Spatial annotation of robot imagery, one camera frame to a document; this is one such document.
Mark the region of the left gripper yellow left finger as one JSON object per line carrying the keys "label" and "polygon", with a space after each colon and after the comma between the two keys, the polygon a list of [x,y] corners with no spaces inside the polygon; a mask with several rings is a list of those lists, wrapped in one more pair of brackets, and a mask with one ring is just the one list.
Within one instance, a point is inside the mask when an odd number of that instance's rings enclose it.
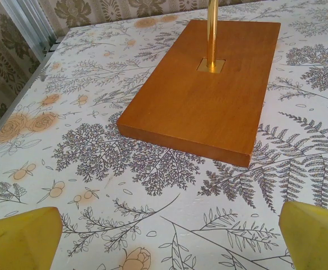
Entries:
{"label": "left gripper yellow left finger", "polygon": [[50,269],[62,228],[56,207],[0,219],[0,269]]}

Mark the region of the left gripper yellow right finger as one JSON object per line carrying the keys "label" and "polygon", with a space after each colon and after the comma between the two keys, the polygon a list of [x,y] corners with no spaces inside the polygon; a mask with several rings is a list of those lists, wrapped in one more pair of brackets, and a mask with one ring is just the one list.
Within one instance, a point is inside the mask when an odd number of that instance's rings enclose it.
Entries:
{"label": "left gripper yellow right finger", "polygon": [[295,269],[328,269],[328,209],[285,202],[279,227]]}

